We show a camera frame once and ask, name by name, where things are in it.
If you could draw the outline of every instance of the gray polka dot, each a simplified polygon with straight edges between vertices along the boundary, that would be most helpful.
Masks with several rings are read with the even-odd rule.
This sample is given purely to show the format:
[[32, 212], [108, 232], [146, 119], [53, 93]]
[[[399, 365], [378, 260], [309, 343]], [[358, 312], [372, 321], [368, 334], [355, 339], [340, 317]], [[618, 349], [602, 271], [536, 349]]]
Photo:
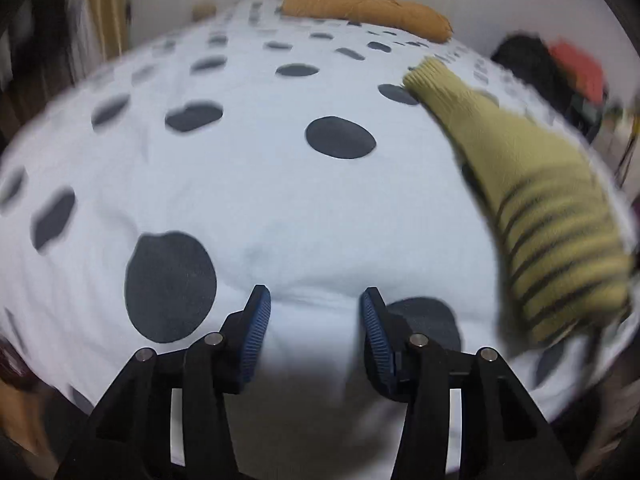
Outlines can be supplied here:
[[94, 410], [94, 406], [83, 394], [76, 390], [73, 386], [69, 386], [71, 390], [71, 399], [73, 400], [76, 408], [78, 408], [85, 415], [91, 415]]
[[319, 69], [315, 66], [305, 65], [302, 63], [292, 63], [288, 65], [279, 66], [276, 70], [276, 74], [290, 76], [290, 77], [302, 77], [307, 75], [317, 74]]
[[108, 66], [102, 70], [98, 70], [97, 73], [93, 74], [88, 78], [88, 81], [92, 83], [95, 89], [100, 89], [105, 86], [107, 83], [113, 81], [114, 79], [114, 71], [112, 66]]
[[474, 77], [478, 79], [479, 82], [484, 83], [485, 85], [489, 84], [489, 78], [484, 74], [481, 74], [479, 72], [474, 72]]
[[415, 106], [418, 104], [418, 101], [411, 95], [409, 92], [402, 88], [401, 86], [396, 85], [378, 85], [378, 91], [387, 99], [391, 99], [396, 103], [402, 103], [405, 105]]
[[6, 314], [7, 320], [9, 321], [9, 325], [11, 326], [11, 330], [14, 333], [15, 340], [17, 341], [18, 346], [20, 347], [20, 352], [22, 352], [22, 355], [29, 355], [27, 345], [25, 345], [24, 339], [22, 339], [22, 334], [20, 334], [20, 331], [18, 330], [18, 323], [15, 320], [14, 313], [8, 310], [7, 308], [4, 310], [4, 312]]
[[376, 139], [362, 126], [340, 117], [322, 117], [306, 127], [306, 142], [333, 158], [360, 158], [376, 147]]
[[536, 375], [534, 378], [534, 388], [541, 386], [558, 368], [562, 356], [564, 355], [565, 340], [559, 341], [555, 345], [547, 348], [540, 355], [538, 365], [536, 366]]
[[281, 43], [279, 41], [267, 41], [264, 44], [265, 48], [272, 48], [273, 50], [291, 50], [293, 45], [290, 43]]
[[201, 73], [208, 72], [209, 70], [213, 70], [215, 68], [222, 68], [226, 65], [226, 56], [211, 56], [206, 57], [205, 59], [201, 59], [191, 65], [191, 73]]
[[487, 90], [476, 90], [477, 93], [479, 93], [480, 95], [486, 97], [487, 99], [491, 100], [492, 102], [494, 102], [494, 104], [496, 106], [500, 106], [500, 99], [498, 99], [495, 95], [493, 95], [491, 92], [488, 92]]
[[91, 116], [91, 124], [94, 131], [98, 132], [106, 124], [111, 123], [117, 118], [129, 105], [130, 97], [128, 94], [119, 95], [109, 99], [94, 110]]
[[364, 56], [361, 56], [355, 50], [351, 50], [350, 48], [342, 46], [340, 48], [336, 48], [335, 51], [340, 54], [344, 54], [345, 56], [351, 57], [351, 59], [356, 59], [358, 61], [364, 60]]
[[391, 52], [390, 46], [385, 45], [383, 43], [378, 43], [377, 41], [371, 41], [370, 43], [367, 43], [367, 46], [369, 48], [372, 48], [373, 50], [381, 50], [382, 52]]
[[193, 333], [216, 297], [211, 259], [195, 238], [181, 232], [145, 234], [127, 264], [127, 314], [144, 337], [171, 343]]
[[175, 51], [175, 41], [167, 40], [163, 44], [153, 47], [153, 53], [155, 56], [165, 56]]
[[176, 132], [186, 134], [219, 121], [222, 113], [222, 106], [214, 102], [191, 102], [184, 108], [170, 111], [164, 124]]
[[486, 198], [486, 194], [484, 193], [484, 189], [482, 188], [482, 184], [480, 184], [480, 181], [476, 177], [476, 174], [469, 163], [464, 162], [460, 167], [460, 170], [462, 171], [462, 177], [465, 179], [466, 184], [471, 188], [471, 191], [476, 194], [483, 204], [488, 205], [489, 202]]
[[31, 243], [39, 253], [57, 239], [69, 224], [76, 208], [76, 194], [70, 187], [57, 192], [45, 208], [31, 222]]
[[156, 71], [155, 65], [146, 65], [131, 74], [131, 83], [137, 85], [149, 79]]
[[327, 34], [326, 32], [312, 32], [309, 37], [315, 38], [316, 40], [332, 40], [334, 38], [333, 35]]
[[209, 46], [226, 46], [229, 42], [229, 38], [225, 34], [216, 34], [215, 36], [211, 36], [207, 43]]
[[414, 332], [434, 339], [447, 350], [460, 352], [462, 338], [452, 309], [435, 298], [408, 298], [396, 301], [387, 307], [392, 314], [398, 314]]
[[26, 180], [27, 172], [24, 168], [15, 170], [7, 178], [7, 182], [2, 186], [2, 191], [0, 192], [0, 212], [4, 213], [12, 202], [14, 202]]

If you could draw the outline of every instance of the red cloth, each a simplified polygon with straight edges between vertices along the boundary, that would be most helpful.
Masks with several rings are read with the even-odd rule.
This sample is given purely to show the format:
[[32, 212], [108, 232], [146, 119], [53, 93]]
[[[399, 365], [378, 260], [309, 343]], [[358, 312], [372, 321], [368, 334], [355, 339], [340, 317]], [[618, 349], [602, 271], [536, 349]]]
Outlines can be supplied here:
[[593, 57], [575, 45], [560, 40], [549, 46], [554, 59], [575, 77], [575, 89], [594, 104], [602, 103], [604, 74]]

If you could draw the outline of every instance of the orange pillow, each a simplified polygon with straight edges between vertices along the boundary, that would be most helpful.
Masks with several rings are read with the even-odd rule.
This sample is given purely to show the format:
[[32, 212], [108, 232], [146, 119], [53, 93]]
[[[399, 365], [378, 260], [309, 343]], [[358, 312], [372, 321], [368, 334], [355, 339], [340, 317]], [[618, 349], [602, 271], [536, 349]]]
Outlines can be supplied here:
[[452, 34], [449, 20], [439, 12], [399, 0], [284, 0], [282, 13], [400, 28], [435, 43], [445, 43]]

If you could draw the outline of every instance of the white bedsheet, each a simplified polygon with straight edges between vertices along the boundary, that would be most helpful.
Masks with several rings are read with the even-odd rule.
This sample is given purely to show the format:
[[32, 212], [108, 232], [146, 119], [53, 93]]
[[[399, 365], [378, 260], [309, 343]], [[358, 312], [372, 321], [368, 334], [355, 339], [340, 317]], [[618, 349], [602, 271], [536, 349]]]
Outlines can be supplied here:
[[[462, 350], [492, 346], [508, 356], [543, 413], [556, 416], [583, 384], [585, 338], [572, 338], [545, 375], [542, 351], [524, 351], [522, 335], [501, 325], [495, 241], [447, 137], [421, 106], [378, 86], [400, 85], [408, 67], [436, 55], [501, 107], [578, 137], [532, 89], [455, 40], [283, 19], [277, 5], [246, 0], [127, 54], [52, 103], [9, 147], [0, 170], [2, 333], [44, 381], [95, 404], [136, 349], [185, 348], [242, 308], [255, 284], [267, 285], [271, 320], [256, 377], [228, 399], [239, 465], [258, 478], [389, 478], [404, 405], [381, 398], [364, 375], [358, 297], [368, 286], [387, 303], [448, 304]], [[272, 41], [291, 49], [265, 45]], [[289, 64], [306, 68], [280, 72], [309, 75], [276, 73]], [[176, 116], [194, 103], [206, 107]], [[331, 116], [351, 122], [324, 149], [362, 156], [309, 145], [309, 124]], [[211, 122], [175, 129], [193, 121]], [[351, 123], [375, 139], [373, 150]], [[593, 164], [631, 247], [628, 207]], [[172, 239], [181, 258], [198, 260], [195, 282], [211, 268], [216, 276], [215, 291], [204, 283], [189, 308], [159, 306], [163, 294], [183, 292], [170, 287], [146, 303], [134, 298], [158, 288], [154, 266], [171, 272], [154, 252], [171, 232], [188, 235]], [[128, 276], [136, 244], [129, 269], [143, 270]], [[610, 331], [595, 377], [637, 325], [635, 310]], [[450, 468], [460, 453], [453, 398]]]

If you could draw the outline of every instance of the small round object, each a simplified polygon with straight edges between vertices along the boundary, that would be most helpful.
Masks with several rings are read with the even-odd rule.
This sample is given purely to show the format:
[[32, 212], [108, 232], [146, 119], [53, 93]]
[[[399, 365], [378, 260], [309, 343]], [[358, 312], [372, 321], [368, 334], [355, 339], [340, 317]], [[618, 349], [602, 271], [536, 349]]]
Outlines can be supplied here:
[[409, 336], [409, 343], [411, 343], [411, 345], [413, 346], [417, 346], [418, 348], [421, 348], [429, 344], [429, 338], [424, 334], [415, 333]]
[[218, 346], [225, 340], [225, 337], [220, 332], [211, 332], [204, 336], [204, 342], [209, 346]]
[[493, 348], [483, 348], [480, 351], [480, 356], [485, 361], [495, 361], [498, 358], [498, 352], [496, 352]]
[[156, 355], [156, 351], [153, 348], [141, 348], [136, 352], [136, 359], [143, 363], [149, 361], [154, 355]]

